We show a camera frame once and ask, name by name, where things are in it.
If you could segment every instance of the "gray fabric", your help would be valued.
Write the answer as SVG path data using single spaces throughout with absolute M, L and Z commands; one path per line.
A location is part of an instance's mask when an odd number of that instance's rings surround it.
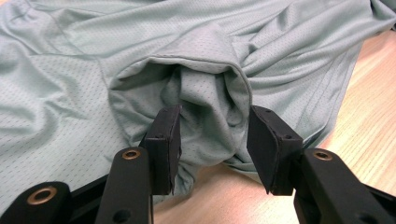
M 201 166 L 254 173 L 252 103 L 316 146 L 361 42 L 396 21 L 376 0 L 11 0 L 0 17 L 0 212 L 34 184 L 105 175 L 168 105 L 183 105 L 176 194 Z
M 393 12 L 396 13 L 396 1 L 395 0 L 381 0 L 387 7 L 389 7 Z M 396 23 L 393 24 L 392 30 L 396 30 Z

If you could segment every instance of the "wooden table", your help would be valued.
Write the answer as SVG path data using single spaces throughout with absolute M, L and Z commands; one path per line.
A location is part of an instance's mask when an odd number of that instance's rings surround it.
M 364 42 L 332 135 L 358 179 L 396 195 L 396 32 Z M 293 197 L 266 195 L 262 185 L 224 165 L 203 169 L 192 193 L 155 206 L 155 223 L 298 223 Z

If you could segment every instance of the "black plastic part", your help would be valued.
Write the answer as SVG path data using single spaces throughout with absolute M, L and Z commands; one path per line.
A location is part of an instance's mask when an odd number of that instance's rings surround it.
M 129 150 L 135 158 L 124 158 Z M 149 154 L 142 147 L 125 148 L 114 157 L 95 223 L 152 223 L 151 209 Z
M 396 197 L 368 185 L 366 185 L 366 188 L 373 194 L 381 206 L 387 210 L 388 214 L 393 217 L 394 223 L 396 223 Z
M 93 223 L 105 190 L 107 175 L 72 192 L 73 215 L 70 224 Z
M 162 109 L 140 144 L 149 154 L 153 195 L 167 195 L 175 187 L 181 155 L 180 111 L 181 105 Z
M 272 110 L 250 108 L 247 151 L 267 193 L 291 195 L 291 161 L 301 155 L 303 139 Z
M 41 189 L 54 189 L 53 197 L 50 192 L 44 190 L 35 194 Z M 42 199 L 48 199 L 46 202 L 35 204 L 28 203 L 31 197 L 35 203 Z M 20 194 L 11 204 L 8 210 L 1 216 L 1 224 L 54 224 L 67 223 L 73 208 L 71 203 L 69 187 L 62 182 L 45 182 L 35 185 Z
M 319 148 L 306 149 L 301 171 L 318 205 L 319 223 L 393 223 L 387 211 L 336 154 Z
M 291 163 L 290 182 L 296 189 L 293 203 L 300 224 L 319 223 L 321 214 L 302 173 L 300 161 Z

